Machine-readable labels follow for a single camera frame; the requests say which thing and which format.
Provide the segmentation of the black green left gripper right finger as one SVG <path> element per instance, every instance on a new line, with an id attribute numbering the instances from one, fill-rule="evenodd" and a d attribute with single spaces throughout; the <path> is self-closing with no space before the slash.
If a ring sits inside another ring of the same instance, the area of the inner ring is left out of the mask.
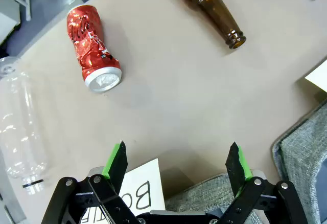
<path id="1" fill-rule="evenodd" d="M 234 200 L 218 223 L 244 223 L 253 210 L 264 211 L 269 223 L 308 223 L 291 181 L 271 184 L 254 176 L 240 146 L 233 143 L 225 163 Z"/>

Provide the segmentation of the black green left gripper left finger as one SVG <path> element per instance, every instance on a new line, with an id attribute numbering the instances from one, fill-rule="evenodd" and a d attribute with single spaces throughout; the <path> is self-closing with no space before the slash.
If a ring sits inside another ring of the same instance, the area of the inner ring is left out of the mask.
<path id="1" fill-rule="evenodd" d="M 109 223 L 139 223 L 119 196 L 127 169 L 126 145 L 114 149 L 102 173 L 82 181 L 61 178 L 53 192 L 42 223 L 81 223 L 88 208 L 99 208 Z"/>

